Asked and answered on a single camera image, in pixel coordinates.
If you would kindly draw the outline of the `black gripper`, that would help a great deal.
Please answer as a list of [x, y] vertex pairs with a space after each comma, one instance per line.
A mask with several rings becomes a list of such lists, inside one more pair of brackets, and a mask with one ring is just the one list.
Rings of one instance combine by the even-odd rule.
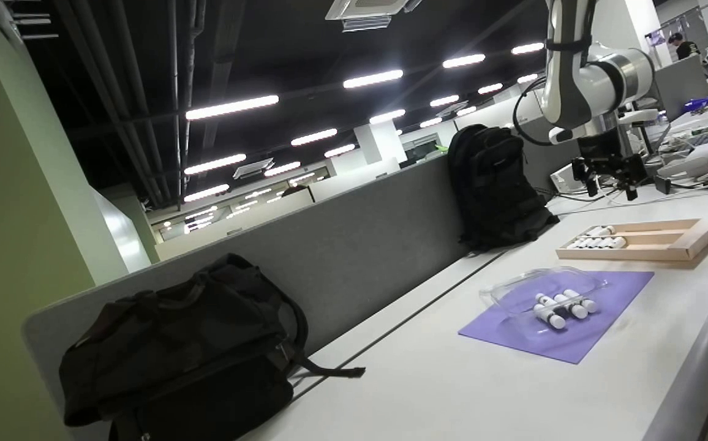
[[626, 195], [634, 195], [646, 178], [640, 153], [626, 153], [618, 131], [579, 140], [580, 156], [572, 161], [573, 178], [585, 185], [589, 195], [597, 192], [597, 177], [613, 177]]

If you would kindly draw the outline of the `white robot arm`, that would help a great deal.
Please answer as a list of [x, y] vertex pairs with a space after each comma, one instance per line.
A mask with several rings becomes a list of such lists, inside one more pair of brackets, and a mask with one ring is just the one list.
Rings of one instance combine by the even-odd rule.
[[546, 147], [577, 141], [580, 156], [572, 161], [573, 178], [596, 195], [596, 178], [613, 177], [615, 188], [634, 200], [646, 170], [638, 153], [623, 148], [618, 109], [650, 92], [654, 63], [642, 48], [596, 48], [596, 5], [597, 0], [546, 0]]

